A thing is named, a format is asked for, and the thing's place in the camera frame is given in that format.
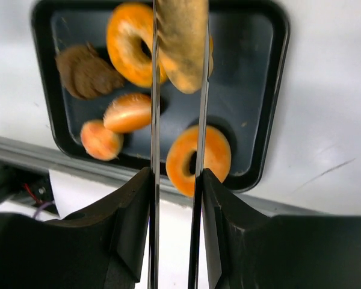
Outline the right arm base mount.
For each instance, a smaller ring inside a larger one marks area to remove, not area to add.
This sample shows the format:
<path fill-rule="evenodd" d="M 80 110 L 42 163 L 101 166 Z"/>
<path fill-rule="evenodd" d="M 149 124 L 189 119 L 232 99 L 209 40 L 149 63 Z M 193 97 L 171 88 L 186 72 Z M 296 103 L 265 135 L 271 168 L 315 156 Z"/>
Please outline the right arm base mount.
<path fill-rule="evenodd" d="M 0 205 L 13 200 L 34 208 L 46 204 L 46 211 L 57 214 L 50 178 L 0 163 Z"/>

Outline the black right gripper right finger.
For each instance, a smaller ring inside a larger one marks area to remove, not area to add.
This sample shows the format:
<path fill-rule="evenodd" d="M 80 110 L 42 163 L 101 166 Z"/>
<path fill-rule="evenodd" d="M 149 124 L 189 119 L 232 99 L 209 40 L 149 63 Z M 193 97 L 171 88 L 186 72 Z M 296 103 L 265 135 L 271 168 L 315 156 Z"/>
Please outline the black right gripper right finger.
<path fill-rule="evenodd" d="M 361 288 L 361 216 L 268 217 L 203 171 L 211 288 Z"/>

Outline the long tan bread loaf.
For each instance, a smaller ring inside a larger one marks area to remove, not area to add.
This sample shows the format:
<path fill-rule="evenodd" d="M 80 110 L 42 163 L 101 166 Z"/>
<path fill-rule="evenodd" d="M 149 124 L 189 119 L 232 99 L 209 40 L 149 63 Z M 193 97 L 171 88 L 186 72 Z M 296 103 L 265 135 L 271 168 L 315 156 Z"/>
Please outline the long tan bread loaf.
<path fill-rule="evenodd" d="M 208 8 L 205 0 L 156 1 L 159 59 L 182 93 L 202 87 Z"/>

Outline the metal tongs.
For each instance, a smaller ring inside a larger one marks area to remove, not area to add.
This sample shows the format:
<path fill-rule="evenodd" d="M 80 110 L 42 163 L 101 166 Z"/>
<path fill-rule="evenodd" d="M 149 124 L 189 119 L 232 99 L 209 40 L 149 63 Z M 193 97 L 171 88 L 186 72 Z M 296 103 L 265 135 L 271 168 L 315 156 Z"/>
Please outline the metal tongs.
<path fill-rule="evenodd" d="M 150 169 L 152 172 L 152 190 L 149 213 L 149 275 L 148 288 L 158 288 L 159 264 L 159 186 L 160 186 L 160 82 L 161 74 L 158 65 L 158 17 L 159 2 L 153 1 L 153 47 L 152 47 L 152 100 L 151 100 L 151 149 Z M 193 199 L 193 217 L 191 225 L 190 260 L 188 269 L 188 288 L 198 287 L 199 278 L 199 245 L 200 224 L 202 214 L 206 119 L 209 95 L 209 24 L 205 25 L 205 50 L 203 55 L 203 76 L 200 98 L 199 130 L 196 155 L 196 177 Z"/>

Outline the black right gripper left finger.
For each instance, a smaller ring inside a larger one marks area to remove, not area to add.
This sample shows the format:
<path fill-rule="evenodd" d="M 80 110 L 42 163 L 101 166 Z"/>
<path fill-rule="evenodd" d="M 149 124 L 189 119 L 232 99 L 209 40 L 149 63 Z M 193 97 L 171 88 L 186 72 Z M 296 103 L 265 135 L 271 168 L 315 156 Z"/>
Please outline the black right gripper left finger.
<path fill-rule="evenodd" d="M 134 288 L 140 281 L 152 174 L 64 219 L 0 213 L 0 288 Z"/>

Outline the brown chocolate croissant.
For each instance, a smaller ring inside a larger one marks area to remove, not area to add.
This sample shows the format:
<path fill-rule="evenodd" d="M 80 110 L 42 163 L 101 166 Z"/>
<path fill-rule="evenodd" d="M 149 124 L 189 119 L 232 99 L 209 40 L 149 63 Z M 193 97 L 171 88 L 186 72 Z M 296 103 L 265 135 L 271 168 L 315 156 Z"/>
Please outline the brown chocolate croissant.
<path fill-rule="evenodd" d="M 122 88 L 124 77 L 91 43 L 72 45 L 55 57 L 62 85 L 75 98 L 95 99 Z"/>

